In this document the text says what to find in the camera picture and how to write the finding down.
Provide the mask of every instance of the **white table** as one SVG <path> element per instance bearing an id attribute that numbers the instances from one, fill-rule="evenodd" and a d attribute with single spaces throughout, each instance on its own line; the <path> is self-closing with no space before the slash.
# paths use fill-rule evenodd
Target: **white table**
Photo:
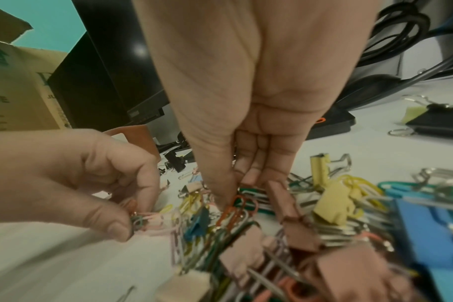
<path id="1" fill-rule="evenodd" d="M 422 136 L 392 137 L 402 128 L 409 101 L 403 94 L 423 94 L 436 102 L 453 104 L 453 79 L 425 82 L 368 108 L 356 110 L 357 125 L 347 134 L 307 141 L 293 171 L 310 175 L 309 157 L 330 153 L 352 156 L 351 174 L 373 183 L 410 181 L 424 167 L 453 169 L 453 140 Z M 183 172 L 188 172 L 190 164 Z M 178 190 L 188 178 L 169 172 L 171 187 L 160 196 L 157 209 L 178 204 Z M 263 230 L 273 233 L 278 224 L 258 216 Z M 107 301 L 116 302 L 131 286 L 127 301 L 154 301 L 155 289 L 172 274 L 169 239 L 135 236 L 119 244 L 79 228 L 43 223 L 0 224 L 0 301 Z"/>

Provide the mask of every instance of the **pile of binder clips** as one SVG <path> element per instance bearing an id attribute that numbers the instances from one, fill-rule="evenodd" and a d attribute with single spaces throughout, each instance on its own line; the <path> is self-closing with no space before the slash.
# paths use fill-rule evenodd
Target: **pile of binder clips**
<path id="1" fill-rule="evenodd" d="M 171 236 L 176 272 L 156 301 L 453 302 L 453 171 L 375 186 L 350 169 L 348 154 L 313 156 L 310 177 L 239 188 L 223 212 L 193 174 L 179 207 L 132 211 L 137 232 Z"/>

